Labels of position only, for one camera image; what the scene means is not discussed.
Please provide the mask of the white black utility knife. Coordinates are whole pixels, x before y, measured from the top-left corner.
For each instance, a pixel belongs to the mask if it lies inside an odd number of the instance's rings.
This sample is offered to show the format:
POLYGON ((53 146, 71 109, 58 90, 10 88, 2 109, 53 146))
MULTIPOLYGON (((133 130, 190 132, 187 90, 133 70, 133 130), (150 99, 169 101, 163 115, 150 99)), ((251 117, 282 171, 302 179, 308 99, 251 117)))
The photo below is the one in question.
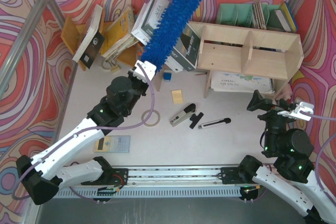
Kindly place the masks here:
POLYGON ((206 128, 214 127, 214 126, 217 126, 217 125, 220 125, 220 124, 228 124, 230 122, 231 122, 230 118, 219 119, 219 120, 215 120, 215 121, 202 123, 202 124, 198 125, 198 129, 206 129, 206 128))

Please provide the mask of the black plastic clip piece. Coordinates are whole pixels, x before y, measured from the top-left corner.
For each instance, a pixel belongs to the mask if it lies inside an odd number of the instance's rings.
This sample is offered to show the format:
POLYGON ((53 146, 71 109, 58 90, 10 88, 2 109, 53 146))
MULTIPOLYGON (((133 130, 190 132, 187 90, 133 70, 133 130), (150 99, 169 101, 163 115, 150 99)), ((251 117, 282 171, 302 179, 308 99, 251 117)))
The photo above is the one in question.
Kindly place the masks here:
POLYGON ((204 116, 203 112, 200 112, 199 114, 196 113, 192 114, 190 117, 191 121, 190 128, 194 129, 194 127, 198 124, 198 122, 201 120, 203 116, 204 116))

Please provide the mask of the blue fluffy duster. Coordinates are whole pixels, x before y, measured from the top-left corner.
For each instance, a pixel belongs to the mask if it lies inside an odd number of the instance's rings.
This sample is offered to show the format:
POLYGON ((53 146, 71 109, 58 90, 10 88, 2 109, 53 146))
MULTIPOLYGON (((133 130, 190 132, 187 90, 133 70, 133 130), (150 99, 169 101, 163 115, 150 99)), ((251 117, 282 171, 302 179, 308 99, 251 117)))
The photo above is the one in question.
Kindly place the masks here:
POLYGON ((162 69, 167 57, 176 45, 186 24, 192 18, 201 0, 171 0, 159 21, 157 29, 141 56, 142 62, 156 66, 156 72, 162 69))

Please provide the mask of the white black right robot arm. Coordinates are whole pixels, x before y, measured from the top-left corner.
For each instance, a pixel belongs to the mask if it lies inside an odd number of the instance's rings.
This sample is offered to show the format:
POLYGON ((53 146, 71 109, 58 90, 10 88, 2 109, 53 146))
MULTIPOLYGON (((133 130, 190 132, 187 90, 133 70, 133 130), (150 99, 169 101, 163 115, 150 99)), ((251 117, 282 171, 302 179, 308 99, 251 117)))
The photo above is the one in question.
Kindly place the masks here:
POLYGON ((238 176, 245 183, 255 182, 276 194, 302 215, 306 223, 335 223, 335 196, 319 178, 318 162, 310 160, 314 147, 308 134, 298 128, 287 128, 288 123, 297 119, 316 118, 313 104, 299 100, 289 104, 284 99, 273 104, 255 90, 247 110, 258 109, 265 112, 257 116, 265 122, 262 154, 276 158, 274 168, 278 174, 246 155, 238 165, 238 176))

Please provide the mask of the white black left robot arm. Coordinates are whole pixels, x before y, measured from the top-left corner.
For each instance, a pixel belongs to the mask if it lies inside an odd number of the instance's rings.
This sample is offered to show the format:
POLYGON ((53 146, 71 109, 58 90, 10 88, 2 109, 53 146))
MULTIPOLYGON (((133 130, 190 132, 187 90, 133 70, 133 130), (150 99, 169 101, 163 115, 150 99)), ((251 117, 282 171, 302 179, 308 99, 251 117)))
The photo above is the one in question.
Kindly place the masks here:
POLYGON ((148 90, 153 91, 154 75, 147 67, 134 67, 127 76, 114 78, 106 88, 106 95, 70 133, 32 157, 22 155, 17 159, 19 182, 34 204, 48 202, 65 187, 105 182, 112 175, 111 165, 103 157, 73 167, 66 164, 91 142, 122 129, 121 124, 140 97, 148 90))

